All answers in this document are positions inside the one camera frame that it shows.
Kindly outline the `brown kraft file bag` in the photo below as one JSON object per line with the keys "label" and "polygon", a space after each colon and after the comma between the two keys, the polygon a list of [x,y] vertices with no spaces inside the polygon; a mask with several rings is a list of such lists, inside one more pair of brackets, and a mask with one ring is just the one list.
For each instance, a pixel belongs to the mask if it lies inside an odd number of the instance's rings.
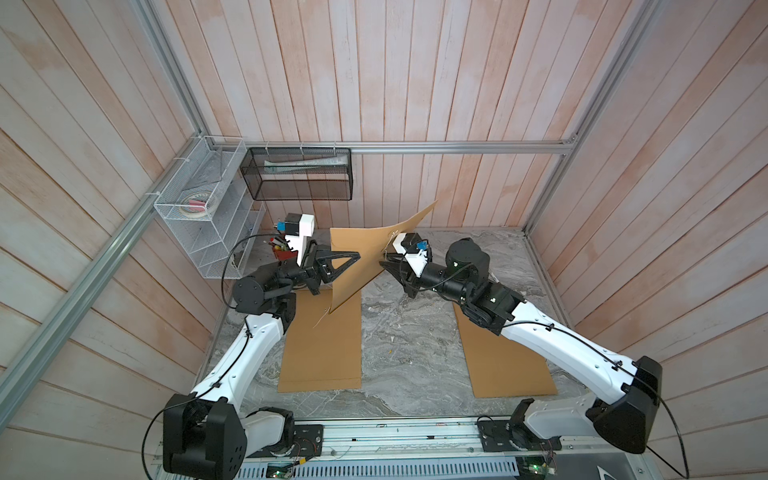
{"label": "brown kraft file bag", "polygon": [[297,293],[296,315],[286,334],[280,393],[361,387],[361,294],[356,293],[334,311],[331,301],[330,289],[317,296],[307,290]]}

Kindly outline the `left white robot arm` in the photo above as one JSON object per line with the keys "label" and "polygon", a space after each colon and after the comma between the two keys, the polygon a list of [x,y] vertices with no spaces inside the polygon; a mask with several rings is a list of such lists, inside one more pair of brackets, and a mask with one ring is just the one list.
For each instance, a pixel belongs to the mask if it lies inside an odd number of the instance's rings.
{"label": "left white robot arm", "polygon": [[164,471],[195,479],[232,479],[246,458],[259,451],[297,454],[292,412],[264,407],[248,415],[240,408],[261,364],[295,318],[297,292],[317,295],[360,258],[310,242],[300,261],[275,261],[235,281],[233,308],[244,314],[239,336],[187,395],[173,395],[162,421]]}

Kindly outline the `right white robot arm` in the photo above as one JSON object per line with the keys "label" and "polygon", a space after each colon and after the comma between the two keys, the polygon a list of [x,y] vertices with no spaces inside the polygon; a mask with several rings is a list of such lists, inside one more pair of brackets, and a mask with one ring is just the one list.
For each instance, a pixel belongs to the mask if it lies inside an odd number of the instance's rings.
{"label": "right white robot arm", "polygon": [[511,445],[534,450],[562,436],[597,436],[627,453],[646,451],[662,404],[658,362],[617,354],[550,318],[493,280],[489,255],[470,238],[452,243],[444,264],[434,262],[430,243],[417,233],[397,235],[393,248],[376,263],[409,297],[438,294],[472,324],[532,350],[589,389],[575,400],[521,401],[502,424]]}

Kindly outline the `red metal pencil bucket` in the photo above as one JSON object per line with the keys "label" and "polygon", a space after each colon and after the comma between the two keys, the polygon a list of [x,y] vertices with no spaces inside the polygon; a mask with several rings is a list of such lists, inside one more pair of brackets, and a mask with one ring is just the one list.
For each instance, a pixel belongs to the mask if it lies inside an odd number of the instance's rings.
{"label": "red metal pencil bucket", "polygon": [[269,244],[272,249],[273,255],[278,261],[286,261],[290,259],[296,259],[298,252],[293,250],[282,237],[275,236],[269,239]]}

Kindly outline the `tape roll on shelf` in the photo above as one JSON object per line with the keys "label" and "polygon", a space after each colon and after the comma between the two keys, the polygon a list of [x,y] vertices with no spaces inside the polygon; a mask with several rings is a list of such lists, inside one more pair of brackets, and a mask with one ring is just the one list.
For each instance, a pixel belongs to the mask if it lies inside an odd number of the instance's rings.
{"label": "tape roll on shelf", "polygon": [[216,205],[211,200],[210,191],[199,191],[181,200],[178,209],[182,217],[197,220],[212,215]]}

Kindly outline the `black mesh wall basket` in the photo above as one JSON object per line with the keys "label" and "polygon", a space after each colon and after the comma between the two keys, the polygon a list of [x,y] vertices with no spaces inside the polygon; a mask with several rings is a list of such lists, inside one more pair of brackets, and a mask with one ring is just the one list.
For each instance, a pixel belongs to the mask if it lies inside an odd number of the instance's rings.
{"label": "black mesh wall basket", "polygon": [[250,147],[240,173],[257,201],[350,201],[351,151],[331,147]]}

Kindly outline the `horizontal aluminium wall rail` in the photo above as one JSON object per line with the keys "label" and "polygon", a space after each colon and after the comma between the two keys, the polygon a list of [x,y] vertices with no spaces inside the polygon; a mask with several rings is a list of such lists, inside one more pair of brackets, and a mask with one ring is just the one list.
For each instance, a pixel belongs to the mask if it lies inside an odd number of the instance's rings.
{"label": "horizontal aluminium wall rail", "polygon": [[484,154],[545,154],[565,155],[571,153],[575,142],[562,140],[522,141],[245,141],[237,137],[213,137],[214,145],[226,147],[242,145],[245,148],[265,151],[310,150],[338,151],[347,149],[357,155],[484,155]]}

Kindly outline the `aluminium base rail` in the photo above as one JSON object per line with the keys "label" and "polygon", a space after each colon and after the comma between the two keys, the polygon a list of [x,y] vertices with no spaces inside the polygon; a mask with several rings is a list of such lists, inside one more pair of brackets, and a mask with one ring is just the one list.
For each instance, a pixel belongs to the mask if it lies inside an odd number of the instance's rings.
{"label": "aluminium base rail", "polygon": [[199,422],[162,441],[161,477],[198,479],[651,479],[646,457],[591,436],[515,445],[497,417],[297,420],[274,413]]}

